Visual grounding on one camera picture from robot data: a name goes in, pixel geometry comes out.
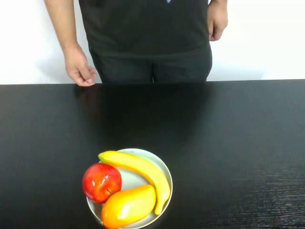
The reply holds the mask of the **person's left hand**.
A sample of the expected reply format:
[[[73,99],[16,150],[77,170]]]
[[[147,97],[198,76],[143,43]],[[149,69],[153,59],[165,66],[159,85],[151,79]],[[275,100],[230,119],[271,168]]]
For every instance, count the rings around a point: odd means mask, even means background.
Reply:
[[[207,24],[211,42],[220,40],[228,25],[227,3],[228,0],[212,0],[208,4]]]

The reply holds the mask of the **person's right hand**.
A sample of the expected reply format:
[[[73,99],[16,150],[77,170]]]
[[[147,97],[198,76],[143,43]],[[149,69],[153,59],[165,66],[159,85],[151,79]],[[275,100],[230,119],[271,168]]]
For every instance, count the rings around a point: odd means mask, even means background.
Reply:
[[[67,75],[81,87],[95,84],[96,70],[88,65],[88,60],[79,44],[63,49]]]

